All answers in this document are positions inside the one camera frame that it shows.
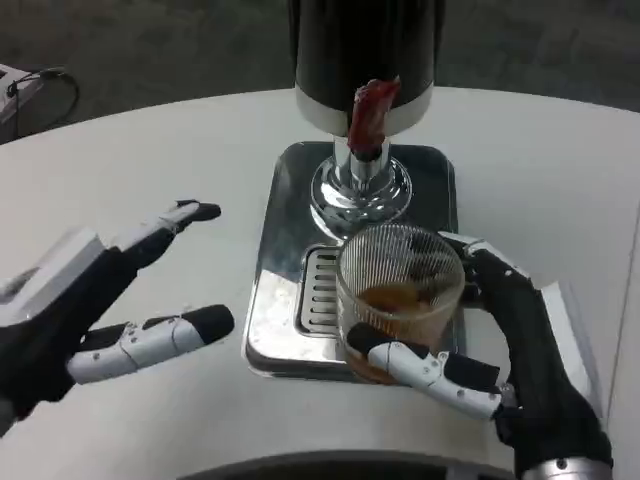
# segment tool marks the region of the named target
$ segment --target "metal cylinder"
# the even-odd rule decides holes
[[[588,458],[550,460],[527,470],[522,480],[613,480],[609,465]]]

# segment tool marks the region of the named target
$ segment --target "glass cup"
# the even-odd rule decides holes
[[[347,334],[364,322],[398,340],[437,351],[465,276],[460,258],[437,234],[410,225],[383,224],[345,242],[338,256],[337,280],[338,327],[347,363],[367,380],[395,383],[347,344]]]

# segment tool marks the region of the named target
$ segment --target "robotic hand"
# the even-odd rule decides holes
[[[463,260],[463,305],[495,318],[509,347],[511,373],[451,352],[397,341],[356,325],[347,342],[399,383],[495,422],[524,480],[611,480],[611,445],[601,423],[595,364],[568,291],[537,290],[529,275],[483,240],[441,232]]]
[[[0,436],[38,402],[62,399],[75,383],[133,373],[233,330],[223,305],[89,330],[178,233],[219,215],[217,205],[180,201],[111,247],[77,229],[0,288]]]

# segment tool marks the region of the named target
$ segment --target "black cable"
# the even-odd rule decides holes
[[[7,96],[9,98],[15,97],[16,99],[16,107],[15,107],[15,113],[14,113],[13,140],[17,140],[22,137],[28,137],[29,135],[33,135],[34,133],[37,133],[36,131],[36,132],[30,132],[24,135],[20,135],[19,122],[18,122],[19,112],[20,112],[20,89],[18,88],[18,85],[20,83],[28,82],[38,78],[43,80],[44,82],[60,79],[67,85],[71,86],[71,88],[73,89],[73,98],[69,103],[69,106],[66,108],[66,110],[62,114],[58,115],[56,118],[54,118],[50,122],[44,124],[37,131],[47,130],[57,124],[64,122],[69,118],[69,116],[74,112],[74,110],[78,106],[78,102],[80,101],[80,85],[72,75],[68,74],[61,68],[55,67],[55,68],[40,70],[37,72],[30,72],[26,74],[24,77],[19,78],[18,80],[14,80],[7,87]]]

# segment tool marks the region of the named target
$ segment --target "drip tray grate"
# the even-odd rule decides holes
[[[318,247],[307,255],[299,326],[307,333],[338,334],[337,248]]]

